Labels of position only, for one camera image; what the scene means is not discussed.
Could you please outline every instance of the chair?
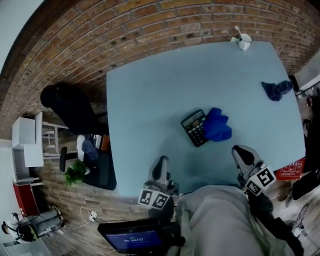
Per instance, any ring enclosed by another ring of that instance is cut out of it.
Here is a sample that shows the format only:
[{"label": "chair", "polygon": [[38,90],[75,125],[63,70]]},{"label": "chair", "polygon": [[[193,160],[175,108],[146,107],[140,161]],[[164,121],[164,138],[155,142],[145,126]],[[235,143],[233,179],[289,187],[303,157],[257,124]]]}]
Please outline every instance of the chair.
[{"label": "chair", "polygon": [[[40,95],[41,103],[51,108],[75,135],[109,135],[108,125],[98,121],[90,102],[78,88],[64,82],[49,85]],[[66,160],[75,159],[77,153],[67,153],[64,147],[60,154],[60,170],[65,171]],[[83,182],[102,189],[114,190],[117,185],[111,150],[101,152],[92,162],[84,155],[83,162],[90,168],[90,173]]]}]

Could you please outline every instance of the calculator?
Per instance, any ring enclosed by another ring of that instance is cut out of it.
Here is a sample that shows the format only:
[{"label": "calculator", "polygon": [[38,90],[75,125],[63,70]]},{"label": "calculator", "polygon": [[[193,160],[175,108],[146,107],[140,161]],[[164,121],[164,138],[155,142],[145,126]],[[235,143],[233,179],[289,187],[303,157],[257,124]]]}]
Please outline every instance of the calculator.
[{"label": "calculator", "polygon": [[206,143],[208,139],[204,137],[204,121],[206,116],[202,110],[197,110],[188,115],[182,122],[182,126],[196,147]]}]

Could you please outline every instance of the white mug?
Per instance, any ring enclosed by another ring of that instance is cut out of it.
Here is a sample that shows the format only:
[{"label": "white mug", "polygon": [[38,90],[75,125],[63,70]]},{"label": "white mug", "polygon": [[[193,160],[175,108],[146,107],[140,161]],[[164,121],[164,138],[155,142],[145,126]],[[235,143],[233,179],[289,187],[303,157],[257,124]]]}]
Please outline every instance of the white mug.
[{"label": "white mug", "polygon": [[239,40],[239,48],[242,51],[246,51],[252,43],[252,38],[248,34],[241,34],[241,38]]}]

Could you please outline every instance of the light blue table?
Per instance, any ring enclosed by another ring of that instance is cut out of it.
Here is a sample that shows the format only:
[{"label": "light blue table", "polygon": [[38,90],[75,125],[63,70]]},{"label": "light blue table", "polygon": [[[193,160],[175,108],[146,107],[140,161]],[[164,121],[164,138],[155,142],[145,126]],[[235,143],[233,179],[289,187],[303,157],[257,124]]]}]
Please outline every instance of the light blue table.
[{"label": "light blue table", "polygon": [[[287,80],[267,42],[246,51],[220,42],[146,57],[106,75],[110,142],[119,194],[138,196],[156,158],[169,158],[171,177],[185,193],[206,184],[237,183],[231,148],[254,148],[274,170],[305,155],[293,91],[271,101],[261,81]],[[181,120],[200,108],[229,116],[232,138],[193,146]]]}]

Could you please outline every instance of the black bag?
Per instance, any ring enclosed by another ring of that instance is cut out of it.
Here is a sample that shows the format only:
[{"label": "black bag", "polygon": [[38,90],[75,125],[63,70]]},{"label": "black bag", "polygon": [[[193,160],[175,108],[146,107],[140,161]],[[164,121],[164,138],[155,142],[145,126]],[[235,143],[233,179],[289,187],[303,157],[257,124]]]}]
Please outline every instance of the black bag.
[{"label": "black bag", "polygon": [[31,224],[19,225],[16,229],[9,229],[15,231],[18,235],[18,238],[15,240],[19,241],[20,239],[26,242],[33,242],[39,239],[39,235],[35,227]]}]

